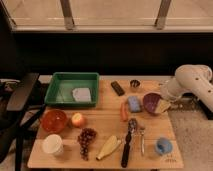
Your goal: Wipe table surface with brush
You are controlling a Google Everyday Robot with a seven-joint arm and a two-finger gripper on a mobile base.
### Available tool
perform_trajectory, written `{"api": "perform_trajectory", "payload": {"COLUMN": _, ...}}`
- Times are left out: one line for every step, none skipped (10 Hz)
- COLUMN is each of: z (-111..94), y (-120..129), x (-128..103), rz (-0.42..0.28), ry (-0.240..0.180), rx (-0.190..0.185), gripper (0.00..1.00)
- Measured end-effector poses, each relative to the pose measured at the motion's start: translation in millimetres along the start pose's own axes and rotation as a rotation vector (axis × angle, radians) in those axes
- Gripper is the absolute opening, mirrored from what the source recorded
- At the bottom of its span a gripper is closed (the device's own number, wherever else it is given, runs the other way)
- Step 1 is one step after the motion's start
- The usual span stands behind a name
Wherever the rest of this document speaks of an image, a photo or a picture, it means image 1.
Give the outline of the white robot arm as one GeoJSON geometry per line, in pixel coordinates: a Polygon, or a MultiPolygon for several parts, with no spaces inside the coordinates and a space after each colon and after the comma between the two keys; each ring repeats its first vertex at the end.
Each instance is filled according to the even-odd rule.
{"type": "Polygon", "coordinates": [[[161,86],[161,96],[168,101],[177,101],[183,94],[192,93],[213,112],[212,77],[213,70],[207,65],[181,65],[174,76],[161,86]]]}

